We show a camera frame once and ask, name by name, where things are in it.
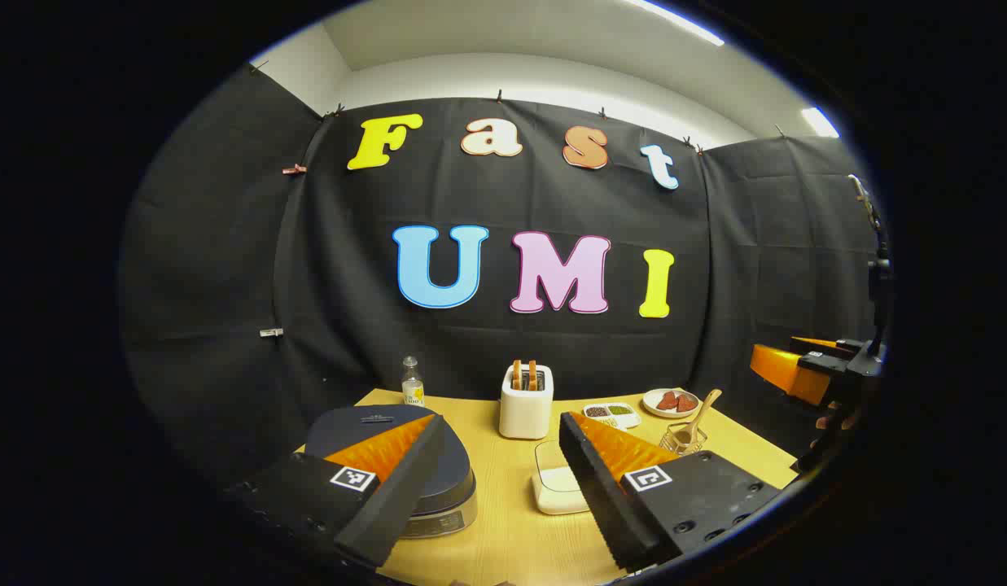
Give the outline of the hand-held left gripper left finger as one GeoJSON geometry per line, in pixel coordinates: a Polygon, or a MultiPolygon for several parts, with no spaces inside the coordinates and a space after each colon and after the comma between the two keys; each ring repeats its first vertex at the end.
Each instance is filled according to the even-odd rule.
{"type": "Polygon", "coordinates": [[[444,417],[425,414],[331,453],[307,445],[226,497],[307,559],[377,570],[437,468],[444,434],[444,417]]]}

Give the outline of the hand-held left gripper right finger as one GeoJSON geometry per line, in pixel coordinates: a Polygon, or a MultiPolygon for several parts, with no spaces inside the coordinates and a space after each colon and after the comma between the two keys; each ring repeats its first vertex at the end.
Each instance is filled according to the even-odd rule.
{"type": "Polygon", "coordinates": [[[617,567],[663,565],[709,548],[779,489],[711,450],[678,455],[565,412],[560,449],[617,567]]]}

